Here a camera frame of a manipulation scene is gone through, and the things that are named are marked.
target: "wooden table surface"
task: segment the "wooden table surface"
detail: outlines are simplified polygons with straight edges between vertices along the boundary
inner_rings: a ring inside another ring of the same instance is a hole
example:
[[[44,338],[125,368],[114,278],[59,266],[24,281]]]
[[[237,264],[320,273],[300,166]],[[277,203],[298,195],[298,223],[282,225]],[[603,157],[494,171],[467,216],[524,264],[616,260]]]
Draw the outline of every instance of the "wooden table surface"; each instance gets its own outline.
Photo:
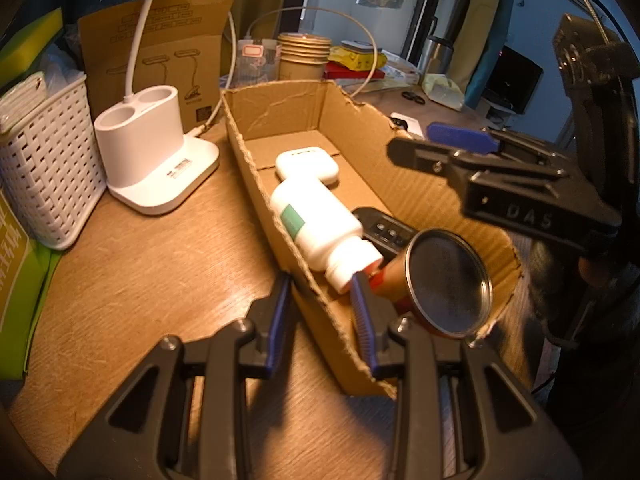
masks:
[[[396,107],[396,94],[363,100]],[[434,116],[471,120],[468,113],[456,115],[431,104],[423,113],[430,107]],[[220,167],[182,206],[150,218],[106,193],[59,264],[34,338],[29,375],[9,406],[16,428],[52,471],[163,335],[184,341],[208,336],[244,316],[251,300],[270,290],[276,264],[224,124],[205,138],[220,147]],[[525,283],[517,293],[526,296]],[[536,358],[522,352],[523,327],[529,323],[525,303],[519,301],[510,313],[503,346],[516,349],[509,350],[516,356],[510,365],[532,376]],[[279,374],[248,387],[255,477],[383,478],[393,401],[342,394],[295,312],[292,345]]]

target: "white pen holder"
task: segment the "white pen holder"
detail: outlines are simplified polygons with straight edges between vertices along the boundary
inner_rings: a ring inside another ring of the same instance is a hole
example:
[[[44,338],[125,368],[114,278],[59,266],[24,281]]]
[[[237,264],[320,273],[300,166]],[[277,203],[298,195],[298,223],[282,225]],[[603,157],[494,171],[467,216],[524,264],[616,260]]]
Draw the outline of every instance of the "white pen holder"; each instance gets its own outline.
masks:
[[[218,166],[218,147],[183,134],[178,91],[152,86],[94,123],[112,195],[144,214],[178,207]]]

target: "can lid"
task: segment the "can lid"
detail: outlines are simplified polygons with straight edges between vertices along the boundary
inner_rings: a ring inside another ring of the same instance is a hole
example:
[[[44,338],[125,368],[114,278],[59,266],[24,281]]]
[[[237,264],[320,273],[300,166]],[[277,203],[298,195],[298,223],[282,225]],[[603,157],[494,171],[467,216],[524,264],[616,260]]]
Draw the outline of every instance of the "can lid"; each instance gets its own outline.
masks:
[[[445,230],[424,231],[408,252],[407,283],[419,315],[453,337],[484,325],[493,301],[491,279],[465,240]]]
[[[347,238],[330,254],[324,276],[339,294],[349,290],[351,278],[364,270],[372,273],[382,263],[383,256],[368,240],[358,237]]]
[[[283,32],[278,36],[278,39],[290,41],[291,43],[331,45],[330,38],[304,32]]]

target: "open cardboard box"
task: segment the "open cardboard box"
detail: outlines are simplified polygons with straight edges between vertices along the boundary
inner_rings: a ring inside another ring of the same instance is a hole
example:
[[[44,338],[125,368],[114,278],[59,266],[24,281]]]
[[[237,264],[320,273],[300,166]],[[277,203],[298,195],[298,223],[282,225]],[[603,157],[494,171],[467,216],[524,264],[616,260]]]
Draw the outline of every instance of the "open cardboard box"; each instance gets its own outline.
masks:
[[[368,104],[358,104],[333,82],[279,81],[224,92],[228,136],[269,244],[294,277],[294,297],[322,354],[347,394],[395,396],[360,359],[349,295],[339,296],[312,272],[269,206],[280,183],[279,153],[319,146],[340,167],[332,192],[353,210],[373,206],[418,229],[443,228],[465,238],[487,266],[494,286],[488,332],[507,309],[521,276],[520,261],[502,229],[464,218],[455,192],[435,176],[395,167],[386,144],[402,135]]]

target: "white wicker basket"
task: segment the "white wicker basket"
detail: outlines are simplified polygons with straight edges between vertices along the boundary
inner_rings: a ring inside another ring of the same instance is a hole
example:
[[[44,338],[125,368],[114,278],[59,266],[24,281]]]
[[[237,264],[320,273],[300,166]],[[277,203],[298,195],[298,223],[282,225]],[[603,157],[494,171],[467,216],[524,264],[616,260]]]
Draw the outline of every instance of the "white wicker basket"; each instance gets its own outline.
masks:
[[[85,79],[44,101],[0,146],[0,175],[15,215],[57,250],[76,241],[106,188]]]

